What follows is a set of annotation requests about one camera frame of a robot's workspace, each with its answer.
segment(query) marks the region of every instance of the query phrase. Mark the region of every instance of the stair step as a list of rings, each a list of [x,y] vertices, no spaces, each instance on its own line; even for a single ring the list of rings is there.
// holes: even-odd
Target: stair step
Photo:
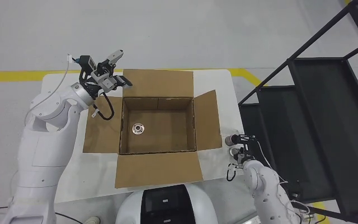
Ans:
[[[263,122],[259,104],[242,104],[239,107],[239,110],[245,134],[255,136],[256,139],[258,139],[263,154],[265,155],[272,168],[276,170],[275,160],[272,156],[269,139],[266,133],[266,127]],[[259,160],[265,166],[268,166],[265,159],[263,158],[260,147],[256,142],[250,142],[248,144],[248,148],[254,155],[255,159]]]
[[[358,214],[358,83],[343,58],[297,58],[289,63],[298,96],[315,129],[342,214]]]
[[[327,174],[310,135],[294,86],[263,87],[257,92],[278,174],[289,193],[303,202],[332,199]]]

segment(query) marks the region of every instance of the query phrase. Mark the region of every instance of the white table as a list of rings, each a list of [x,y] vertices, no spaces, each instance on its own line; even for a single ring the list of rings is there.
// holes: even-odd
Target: white table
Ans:
[[[77,82],[78,76],[79,74],[67,74],[59,90]],[[43,79],[41,92],[55,89],[62,77],[62,74],[46,75]],[[194,96],[199,96],[210,90],[216,90],[222,137],[243,133],[230,72],[223,69],[194,71]],[[108,95],[122,96],[122,89],[119,88]],[[61,176],[55,203],[148,189],[149,187],[114,188],[117,154],[82,153],[86,121],[87,110],[81,113],[73,155]],[[228,163],[232,162],[232,158],[230,158],[228,147],[224,143],[223,148],[199,151],[198,155],[204,180],[226,177]]]

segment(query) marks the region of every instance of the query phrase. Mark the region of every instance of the metal staircase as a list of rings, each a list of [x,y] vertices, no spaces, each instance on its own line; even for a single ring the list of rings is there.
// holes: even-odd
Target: metal staircase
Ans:
[[[314,213],[358,223],[358,81],[348,59],[297,58],[350,13],[352,1],[238,105],[245,134],[255,135],[272,167],[289,183],[289,195],[304,203],[336,199],[341,213]],[[286,66],[294,86],[264,86]],[[258,104],[244,102],[257,94]],[[248,145],[266,164],[258,144]]]

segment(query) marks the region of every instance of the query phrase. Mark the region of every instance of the cardboard box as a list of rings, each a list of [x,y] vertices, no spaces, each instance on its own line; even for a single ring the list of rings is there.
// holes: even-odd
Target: cardboard box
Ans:
[[[194,97],[193,72],[125,69],[133,87],[110,97],[115,116],[88,111],[83,152],[118,153],[115,188],[202,181],[197,151],[220,148],[218,106],[212,90]],[[109,106],[96,105],[105,115]],[[134,134],[134,124],[144,125]]]

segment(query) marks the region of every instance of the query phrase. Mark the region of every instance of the yellow tape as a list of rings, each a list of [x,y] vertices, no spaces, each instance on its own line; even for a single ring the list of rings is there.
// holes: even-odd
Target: yellow tape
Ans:
[[[324,203],[323,202],[315,202],[315,203],[312,203],[312,206],[315,207],[315,208],[319,208],[319,209],[324,209],[326,210],[326,207],[324,206]],[[317,215],[317,220],[322,220],[324,218],[323,215],[321,214],[318,214]],[[330,224],[329,222],[329,219],[328,217],[326,217],[326,219],[323,221],[323,222],[320,222],[319,224]]]
[[[170,70],[205,70],[207,68],[176,68]],[[244,68],[229,68],[233,77],[244,77],[254,86],[260,84],[260,80]],[[116,69],[115,72],[122,72],[123,69]],[[42,81],[47,74],[64,73],[65,71],[10,71],[0,72],[0,82],[26,82]],[[80,70],[68,71],[68,73],[79,73]]]

